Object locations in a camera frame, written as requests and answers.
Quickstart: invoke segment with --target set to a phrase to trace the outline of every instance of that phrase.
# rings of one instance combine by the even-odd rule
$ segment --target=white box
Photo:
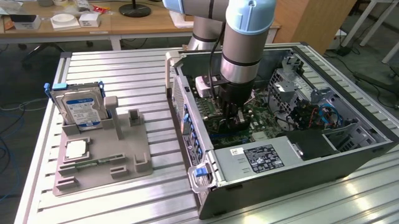
[[[41,19],[39,15],[10,15],[14,29],[39,29]]]
[[[69,14],[59,14],[51,18],[51,24],[55,31],[80,28],[77,19]]]
[[[344,38],[347,37],[347,33],[343,32],[340,29],[336,31],[333,40],[329,44],[329,47],[327,48],[327,50],[336,50],[340,46],[340,43],[343,42]]]
[[[81,27],[99,27],[100,22],[101,20],[97,13],[83,14],[79,18]]]

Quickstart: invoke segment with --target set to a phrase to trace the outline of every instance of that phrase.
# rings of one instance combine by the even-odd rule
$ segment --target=hard drive
[[[64,125],[77,125],[80,131],[101,127],[101,120],[109,118],[104,107],[103,82],[87,84],[44,85],[45,93],[56,103],[64,118]]]

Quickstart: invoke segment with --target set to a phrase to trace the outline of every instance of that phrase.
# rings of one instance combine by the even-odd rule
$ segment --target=floor
[[[356,22],[359,16],[352,16],[347,18],[341,28],[349,30],[353,23]],[[365,21],[363,24],[359,33],[365,27],[371,24],[371,20]],[[179,47],[181,44],[188,43],[188,37],[176,37],[176,38],[152,38],[148,39],[144,43],[144,39],[137,39],[135,41],[124,41],[123,49],[135,49],[136,47],[141,48],[164,48],[164,47]],[[364,75],[368,75],[383,82],[391,83],[393,80],[389,78],[392,71],[389,67],[380,63],[383,57],[388,53],[389,49],[396,44],[399,40],[399,34],[388,30],[384,27],[379,28],[379,32],[375,37],[371,39],[365,47],[360,47],[357,44],[353,46],[360,51],[360,55],[353,53],[348,54],[340,59],[347,64],[348,68]],[[85,42],[65,42],[59,45],[71,52],[81,51],[104,51],[111,50],[111,43],[108,41],[93,41],[93,47],[87,47]],[[0,53],[0,105],[12,103],[12,102],[26,102],[36,98],[45,98],[43,92],[43,85],[45,82],[52,82],[53,75],[57,68],[57,59],[59,52],[48,48],[45,49],[34,58],[30,59],[29,63],[32,64],[30,70],[24,70],[20,65],[20,60],[24,55],[36,47],[36,44],[28,44],[26,50],[20,50],[16,44],[9,45],[6,51]],[[328,61],[337,67],[337,69],[348,76],[351,72],[345,69],[343,63],[335,59],[328,58]],[[392,66],[399,66],[399,54],[396,54],[389,62]],[[360,82],[359,86],[365,90],[369,95],[376,97],[376,90],[373,87]],[[380,100],[385,104],[393,104],[396,98],[392,94],[385,91],[381,91]],[[40,108],[45,105],[45,101],[34,102],[26,105],[26,109]],[[399,112],[387,108],[387,110],[399,117]],[[13,116],[18,116],[21,111],[16,110],[12,112]],[[22,192],[24,181],[28,174],[30,157],[33,154],[34,144],[37,140],[41,120],[44,116],[44,110],[28,111],[25,112],[24,126],[18,132],[5,138],[8,148],[14,154],[16,164],[20,172],[20,183],[16,187],[16,190],[12,192],[10,197],[0,201],[0,223],[8,224],[13,222],[20,194]],[[0,114],[0,130],[2,130],[16,118],[9,118],[4,114]],[[5,160],[0,160],[0,169],[4,167]],[[0,174],[0,198],[9,192],[9,189],[13,188],[16,183],[16,171],[12,166],[8,167],[5,172]]]

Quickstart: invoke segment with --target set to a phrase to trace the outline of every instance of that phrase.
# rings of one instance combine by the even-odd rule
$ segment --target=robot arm
[[[163,0],[163,3],[175,12],[225,22],[220,73],[228,82],[219,86],[219,105],[227,118],[240,117],[275,18],[275,0]]]

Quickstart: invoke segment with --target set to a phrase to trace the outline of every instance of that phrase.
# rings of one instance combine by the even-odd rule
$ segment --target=slotted aluminum table
[[[388,128],[397,120],[307,46],[297,44]],[[141,49],[73,53],[60,59],[55,82],[103,80],[107,96],[119,97],[119,113],[144,113],[155,172],[151,176],[55,197],[53,187],[61,116],[48,101],[26,184],[16,217],[20,223],[364,223],[399,220],[399,149],[369,161],[348,177],[208,220],[197,219],[164,94],[165,52]],[[309,68],[316,87],[324,82]]]

